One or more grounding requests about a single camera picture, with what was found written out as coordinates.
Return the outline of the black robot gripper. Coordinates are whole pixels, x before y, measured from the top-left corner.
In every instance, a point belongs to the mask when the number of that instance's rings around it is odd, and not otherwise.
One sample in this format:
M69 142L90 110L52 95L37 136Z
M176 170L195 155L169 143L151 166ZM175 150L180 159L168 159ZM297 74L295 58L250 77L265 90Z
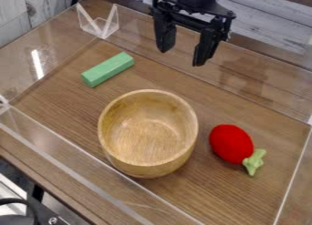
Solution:
M235 13L216 0L152 0L155 45L165 53L175 45L176 28L183 26L199 33L192 66L203 66L212 57L220 39L228 38Z

